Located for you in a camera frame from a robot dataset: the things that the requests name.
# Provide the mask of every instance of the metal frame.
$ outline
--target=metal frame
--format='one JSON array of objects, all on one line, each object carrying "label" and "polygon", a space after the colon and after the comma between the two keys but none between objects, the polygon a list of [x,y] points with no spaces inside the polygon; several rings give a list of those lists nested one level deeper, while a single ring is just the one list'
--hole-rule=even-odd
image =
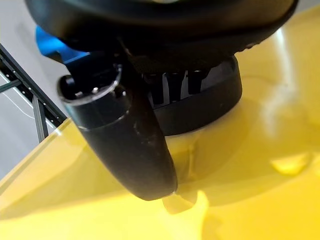
[{"label": "metal frame", "polygon": [[67,119],[66,115],[41,90],[1,44],[0,71],[9,80],[9,83],[0,86],[0,93],[15,87],[32,103],[38,138],[42,142],[48,136],[46,118],[55,127],[59,127]]}]

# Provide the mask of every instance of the black cylindrical handle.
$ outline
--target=black cylindrical handle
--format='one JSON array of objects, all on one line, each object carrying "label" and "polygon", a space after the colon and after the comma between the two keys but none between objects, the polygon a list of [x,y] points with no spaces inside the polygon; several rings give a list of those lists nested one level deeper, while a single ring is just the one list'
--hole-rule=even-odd
[{"label": "black cylindrical handle", "polygon": [[177,177],[165,137],[144,94],[121,85],[76,99],[59,95],[88,144],[112,174],[134,195],[155,200],[177,189]]}]

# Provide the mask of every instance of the yellow panel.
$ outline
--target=yellow panel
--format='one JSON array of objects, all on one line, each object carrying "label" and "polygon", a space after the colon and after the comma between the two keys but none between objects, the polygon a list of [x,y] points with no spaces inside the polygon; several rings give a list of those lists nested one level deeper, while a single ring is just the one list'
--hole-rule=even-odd
[{"label": "yellow panel", "polygon": [[0,182],[1,240],[319,240],[320,7],[237,54],[240,103],[168,137],[176,194],[127,192],[67,120]]}]

